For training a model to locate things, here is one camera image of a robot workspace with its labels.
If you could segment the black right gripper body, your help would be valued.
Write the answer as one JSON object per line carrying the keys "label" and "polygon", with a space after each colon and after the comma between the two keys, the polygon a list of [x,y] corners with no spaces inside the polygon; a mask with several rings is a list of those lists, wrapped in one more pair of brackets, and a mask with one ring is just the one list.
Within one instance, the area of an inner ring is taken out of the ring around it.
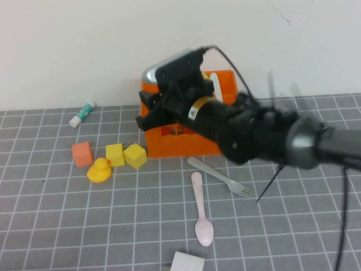
{"label": "black right gripper body", "polygon": [[202,97],[213,96],[213,83],[201,73],[191,73],[179,79],[158,84],[165,97],[163,107],[175,119],[185,119],[191,106]]}

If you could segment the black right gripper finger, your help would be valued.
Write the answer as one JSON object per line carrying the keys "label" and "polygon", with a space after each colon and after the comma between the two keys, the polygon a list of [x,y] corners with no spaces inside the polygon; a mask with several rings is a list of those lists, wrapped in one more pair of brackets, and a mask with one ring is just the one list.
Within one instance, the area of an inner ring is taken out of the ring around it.
{"label": "black right gripper finger", "polygon": [[159,92],[149,93],[144,90],[139,92],[140,100],[146,107],[154,107],[156,103],[161,99]]}
{"label": "black right gripper finger", "polygon": [[151,130],[175,123],[173,116],[163,109],[153,109],[145,116],[137,116],[135,119],[141,130]]}

